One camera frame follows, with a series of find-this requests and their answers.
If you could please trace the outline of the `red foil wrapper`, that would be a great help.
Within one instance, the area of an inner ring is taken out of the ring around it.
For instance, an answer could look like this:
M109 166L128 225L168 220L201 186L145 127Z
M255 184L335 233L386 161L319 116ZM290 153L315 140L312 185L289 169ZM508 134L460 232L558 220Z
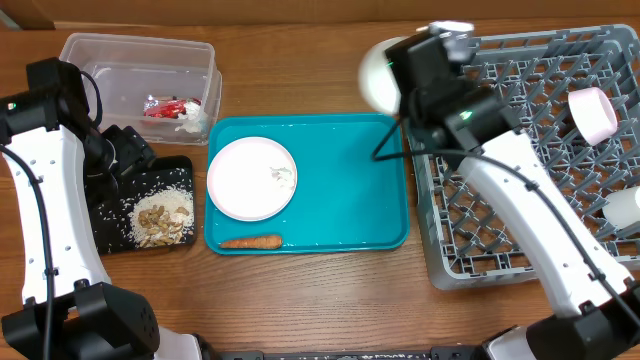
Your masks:
M190 98L176 96L154 97L149 95L143 105L143 115L153 118L177 119L180 112L178 103L186 99Z

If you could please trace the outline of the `white bowl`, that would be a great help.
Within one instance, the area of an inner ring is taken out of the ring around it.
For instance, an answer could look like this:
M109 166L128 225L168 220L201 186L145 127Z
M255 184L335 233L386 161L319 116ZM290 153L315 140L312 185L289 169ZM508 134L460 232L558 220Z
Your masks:
M375 111L396 116L400 91L385 50L404 40L394 37L373 46L362 59L358 70L358 85L364 101Z

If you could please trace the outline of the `small white plate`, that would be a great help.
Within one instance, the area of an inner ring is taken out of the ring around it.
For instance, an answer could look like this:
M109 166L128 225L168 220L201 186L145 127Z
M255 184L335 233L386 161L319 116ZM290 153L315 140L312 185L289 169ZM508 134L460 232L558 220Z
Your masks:
M618 120L611 101L597 87L568 94L568 106L580 135L595 146L618 130Z

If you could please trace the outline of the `white napkin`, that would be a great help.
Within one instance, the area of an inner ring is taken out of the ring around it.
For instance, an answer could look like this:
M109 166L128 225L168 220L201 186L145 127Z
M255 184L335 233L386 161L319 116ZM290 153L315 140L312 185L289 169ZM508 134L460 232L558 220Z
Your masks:
M185 131L190 134L201 133L205 130L207 115L201 111L201 102L198 99L181 100L179 103L177 119L180 125L175 128L176 132Z

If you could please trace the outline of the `white paper cup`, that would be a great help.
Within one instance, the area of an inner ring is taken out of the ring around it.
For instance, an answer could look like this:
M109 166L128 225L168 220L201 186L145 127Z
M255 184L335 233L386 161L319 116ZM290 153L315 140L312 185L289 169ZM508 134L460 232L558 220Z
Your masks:
M606 205L602 208L605 219L618 229L624 229L639 221L638 186L620 190L606 197Z

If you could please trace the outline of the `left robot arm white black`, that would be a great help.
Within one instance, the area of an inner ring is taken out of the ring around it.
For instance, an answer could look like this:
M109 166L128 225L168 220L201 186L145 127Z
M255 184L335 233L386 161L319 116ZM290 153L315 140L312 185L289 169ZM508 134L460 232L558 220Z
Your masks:
M28 359L212 359L201 336L162 327L141 295L114 286L88 204L111 198L155 159L131 127L101 128L91 76L57 58L26 68L28 88L1 101L1 152L16 189L25 250L22 308L1 320Z

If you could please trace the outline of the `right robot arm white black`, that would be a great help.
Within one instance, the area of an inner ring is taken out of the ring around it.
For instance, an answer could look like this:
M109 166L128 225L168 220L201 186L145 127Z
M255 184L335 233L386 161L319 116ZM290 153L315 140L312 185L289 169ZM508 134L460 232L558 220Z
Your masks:
M612 359L639 342L639 284L548 176L512 109L465 79L469 36L436 25L386 48L399 117L491 205L544 288L552 315L486 341L484 359Z

